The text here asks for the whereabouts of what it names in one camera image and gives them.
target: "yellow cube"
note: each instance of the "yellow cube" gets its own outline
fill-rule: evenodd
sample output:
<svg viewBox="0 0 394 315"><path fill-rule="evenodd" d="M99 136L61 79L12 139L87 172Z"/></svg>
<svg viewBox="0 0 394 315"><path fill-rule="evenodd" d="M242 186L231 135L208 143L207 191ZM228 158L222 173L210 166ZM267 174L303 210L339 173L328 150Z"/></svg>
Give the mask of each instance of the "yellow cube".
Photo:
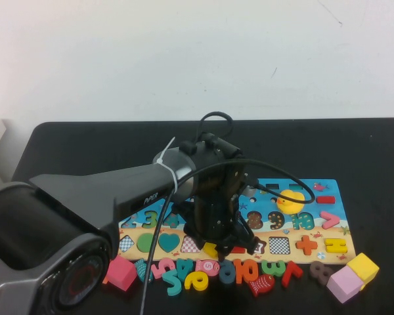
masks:
<svg viewBox="0 0 394 315"><path fill-rule="evenodd" d="M347 265L363 281L364 285L361 289L363 289L369 281L375 278L375 275L380 269L380 267L371 261L364 253L357 255L354 259L349 261Z"/></svg>

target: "orange plus sign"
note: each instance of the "orange plus sign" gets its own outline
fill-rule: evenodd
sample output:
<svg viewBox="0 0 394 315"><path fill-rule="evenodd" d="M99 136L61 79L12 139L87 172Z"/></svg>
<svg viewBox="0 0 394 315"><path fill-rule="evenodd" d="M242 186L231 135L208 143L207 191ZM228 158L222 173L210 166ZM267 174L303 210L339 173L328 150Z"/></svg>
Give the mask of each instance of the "orange plus sign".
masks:
<svg viewBox="0 0 394 315"><path fill-rule="evenodd" d="M296 248L303 249L303 253L306 256L309 256L312 253L313 249L317 249L318 244L316 241L310 241L308 235L302 236L301 241L296 242Z"/></svg>

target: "number puzzle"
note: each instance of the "number puzzle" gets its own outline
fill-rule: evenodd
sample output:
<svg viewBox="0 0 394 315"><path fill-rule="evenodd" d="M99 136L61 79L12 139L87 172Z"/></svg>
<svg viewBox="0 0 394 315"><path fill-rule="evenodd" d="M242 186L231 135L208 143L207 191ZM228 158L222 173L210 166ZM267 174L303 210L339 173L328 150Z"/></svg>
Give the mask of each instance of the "number puzzle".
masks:
<svg viewBox="0 0 394 315"><path fill-rule="evenodd" d="M260 239L260 243L254 255L249 255L246 251L243 253L235 247L227 257L228 260L294 261L297 264L321 261L324 264L346 264L356 257L337 182L332 179L302 181L313 190L316 199L303 207L288 205L286 200L283 202L283 199L259 190L252 198L240 196L240 212L255 236ZM309 199L308 193L289 179L260 179L259 182L275 192L287 190L285 194L303 195L306 200ZM163 204L164 200L157 201L120 222L120 239L123 244L119 254L122 257L129 260L147 260L147 247L150 246L152 237L144 239L142 235L153 233ZM156 246L155 260L212 259L205 251L198 249L194 240L183 232L184 223L181 216L171 214L169 207L161 229L162 240ZM326 239L344 240L347 250L344 253L330 252L326 247ZM318 244L316 248L312 245L314 242Z"/></svg>

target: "black cable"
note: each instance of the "black cable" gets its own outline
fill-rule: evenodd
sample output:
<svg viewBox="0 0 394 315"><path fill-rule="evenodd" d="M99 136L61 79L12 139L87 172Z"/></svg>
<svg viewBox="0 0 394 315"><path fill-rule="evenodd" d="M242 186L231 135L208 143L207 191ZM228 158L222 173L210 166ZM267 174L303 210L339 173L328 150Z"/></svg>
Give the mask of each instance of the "black cable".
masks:
<svg viewBox="0 0 394 315"><path fill-rule="evenodd" d="M149 256L147 258L146 272L144 273L144 282L143 282L144 286L143 286L143 292L142 292L142 303L140 306L140 315L143 315L143 312L144 312L144 302L146 300L147 285L149 283L149 277L150 277L150 265L152 264L153 255L155 254L155 248L156 248L156 243L158 242L160 228L162 226L162 222L164 221L164 217L165 217L166 211L168 209L169 202L171 201L171 198L173 195L174 195L174 189L172 189L171 193L166 198L164 206L162 207L162 210L160 211L160 216L159 216L158 222L156 223L155 232L154 232L153 238L152 238L152 244L150 245Z"/></svg>
<svg viewBox="0 0 394 315"><path fill-rule="evenodd" d="M211 112L211 113L208 113L207 115L205 115L205 116L200 120L200 122L198 123L197 131L196 131L196 139L194 140L194 143L197 143L197 142L198 142L198 139L200 138L200 135L203 133L202 127L203 127L203 123L204 123L204 121L206 120L206 118L213 117L213 116L218 116L218 117L225 118L226 121L228 122L229 126L230 126L228 132L225 133L225 134L223 134L223 135L221 135L221 136L219 136L219 138L223 138L223 137L225 137L225 136L227 136L227 135L230 135L230 134L232 133L232 130L234 129L234 125L233 125L233 122L234 122L234 121L233 121L233 119L231 118L231 116L228 115L228 114L225 114L225 113L223 113L223 112Z"/></svg>
<svg viewBox="0 0 394 315"><path fill-rule="evenodd" d="M281 194L278 194L276 192L273 192L272 190L269 190L268 188L258 184L256 185L255 188L260 189L260 190L264 190L267 192L270 192L271 194L278 196L280 198L283 198L285 200L289 200L292 202L296 202L296 203L303 203L303 204L308 204L308 203L313 203L315 201L315 195L313 193L313 191L304 183L302 182L300 179L298 179L297 177L293 176L292 174L286 172L283 169L280 169L278 167L275 167L274 165L268 164L267 162L263 162L263 161L258 161L256 159L228 159L226 161L222 161L216 164L212 164L209 166L206 166L202 169L199 169L197 171L188 173L187 175L185 175L184 177L182 177L179 181L178 181L178 188L180 187L180 185L184 184L188 179L190 179L191 177L194 177L198 174L200 174L201 172L207 171L209 169L213 169L216 167L220 167L220 166L225 166L225 165L231 165L231 164L244 164L244 165L254 165L254 166L261 166L267 169L270 169L278 174L284 175L285 177L292 179L295 183L297 183L298 185L300 185L302 188L304 188L308 194L310 195L311 199L310 200L298 200L298 199L294 199L294 198L289 198L286 196L283 196Z"/></svg>

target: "red rectangle piece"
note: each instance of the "red rectangle piece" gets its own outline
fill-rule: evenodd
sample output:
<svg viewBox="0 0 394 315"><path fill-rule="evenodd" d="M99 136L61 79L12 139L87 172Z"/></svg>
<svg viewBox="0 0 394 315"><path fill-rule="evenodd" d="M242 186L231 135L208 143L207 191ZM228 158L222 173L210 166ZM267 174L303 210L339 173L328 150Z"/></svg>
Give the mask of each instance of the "red rectangle piece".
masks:
<svg viewBox="0 0 394 315"><path fill-rule="evenodd" d="M317 197L317 203L336 203L336 197L334 196L319 196Z"/></svg>
<svg viewBox="0 0 394 315"><path fill-rule="evenodd" d="M245 248L235 246L230 253L231 254L245 254L245 251L246 251Z"/></svg>

